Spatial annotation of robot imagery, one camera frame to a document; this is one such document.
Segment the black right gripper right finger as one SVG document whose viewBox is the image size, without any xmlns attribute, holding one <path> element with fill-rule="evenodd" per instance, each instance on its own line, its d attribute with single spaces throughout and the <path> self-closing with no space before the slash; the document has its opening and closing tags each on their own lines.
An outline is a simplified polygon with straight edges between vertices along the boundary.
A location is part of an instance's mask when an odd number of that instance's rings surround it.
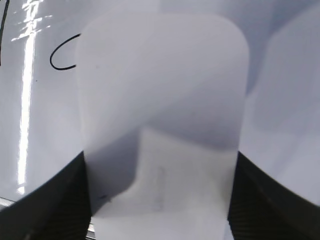
<svg viewBox="0 0 320 240">
<path fill-rule="evenodd" d="M 235 240 L 318 240 L 320 207 L 237 154 L 228 222 Z"/>
</svg>

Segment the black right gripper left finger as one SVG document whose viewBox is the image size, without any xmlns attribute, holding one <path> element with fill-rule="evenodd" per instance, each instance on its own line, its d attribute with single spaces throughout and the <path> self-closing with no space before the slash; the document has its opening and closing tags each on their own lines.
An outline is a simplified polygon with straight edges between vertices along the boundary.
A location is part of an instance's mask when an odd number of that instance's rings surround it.
<svg viewBox="0 0 320 240">
<path fill-rule="evenodd" d="M 0 212 L 2 240 L 84 240 L 92 216 L 84 153 Z"/>
</svg>

